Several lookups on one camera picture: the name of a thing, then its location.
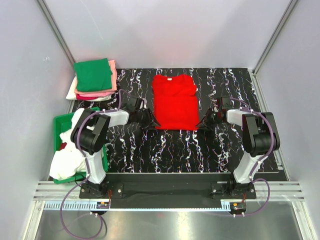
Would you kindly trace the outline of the red t-shirt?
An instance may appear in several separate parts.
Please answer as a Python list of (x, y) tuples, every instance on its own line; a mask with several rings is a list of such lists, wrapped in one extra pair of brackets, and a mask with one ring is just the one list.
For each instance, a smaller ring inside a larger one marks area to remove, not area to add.
[(197, 86), (191, 76), (156, 75), (152, 81), (157, 130), (196, 131), (200, 122)]

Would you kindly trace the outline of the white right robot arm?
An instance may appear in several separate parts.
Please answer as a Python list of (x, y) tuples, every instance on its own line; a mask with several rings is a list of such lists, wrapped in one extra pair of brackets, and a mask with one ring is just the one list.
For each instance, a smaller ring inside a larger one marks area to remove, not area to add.
[(220, 97), (216, 104), (207, 110), (196, 127), (213, 130), (222, 123), (241, 127), (244, 152), (233, 171), (234, 181), (227, 185), (228, 195), (236, 199), (245, 192), (243, 184), (253, 182), (261, 164), (280, 148), (281, 141), (273, 113), (257, 112), (243, 100), (232, 97)]

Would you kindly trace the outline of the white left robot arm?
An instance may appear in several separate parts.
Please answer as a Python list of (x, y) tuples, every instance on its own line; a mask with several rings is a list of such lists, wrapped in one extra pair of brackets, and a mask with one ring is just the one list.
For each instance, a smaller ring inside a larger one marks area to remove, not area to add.
[(108, 186), (103, 182), (106, 178), (103, 162), (96, 154), (105, 146), (109, 128), (131, 123), (138, 123), (143, 130), (161, 126), (142, 98), (130, 96), (124, 103), (120, 101), (116, 109), (84, 109), (73, 127), (70, 140), (84, 156), (86, 180), (92, 184), (90, 192), (97, 198), (108, 193)]

